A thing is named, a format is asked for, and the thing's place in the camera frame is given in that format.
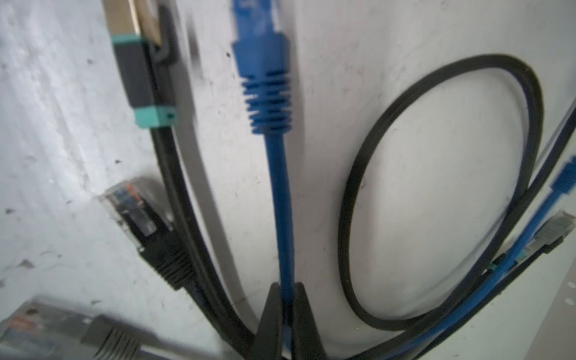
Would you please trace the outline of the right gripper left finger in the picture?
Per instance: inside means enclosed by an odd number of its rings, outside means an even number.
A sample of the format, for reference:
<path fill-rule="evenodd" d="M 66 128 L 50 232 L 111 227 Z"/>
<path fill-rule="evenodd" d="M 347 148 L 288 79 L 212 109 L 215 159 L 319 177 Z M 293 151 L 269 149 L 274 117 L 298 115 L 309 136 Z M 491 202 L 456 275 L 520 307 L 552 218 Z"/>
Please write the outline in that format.
<path fill-rule="evenodd" d="M 249 352 L 251 360 L 279 360 L 283 347 L 283 300 L 281 287 L 273 283 L 259 321 L 252 347 Z"/>

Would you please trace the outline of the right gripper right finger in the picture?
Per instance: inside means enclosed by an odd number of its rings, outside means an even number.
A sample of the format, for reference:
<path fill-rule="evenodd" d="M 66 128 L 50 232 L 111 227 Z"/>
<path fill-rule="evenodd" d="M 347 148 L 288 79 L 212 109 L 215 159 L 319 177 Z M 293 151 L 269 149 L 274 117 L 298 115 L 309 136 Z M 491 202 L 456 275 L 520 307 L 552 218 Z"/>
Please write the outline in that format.
<path fill-rule="evenodd" d="M 303 283 L 296 283 L 294 287 L 291 353 L 295 360 L 328 359 Z"/>

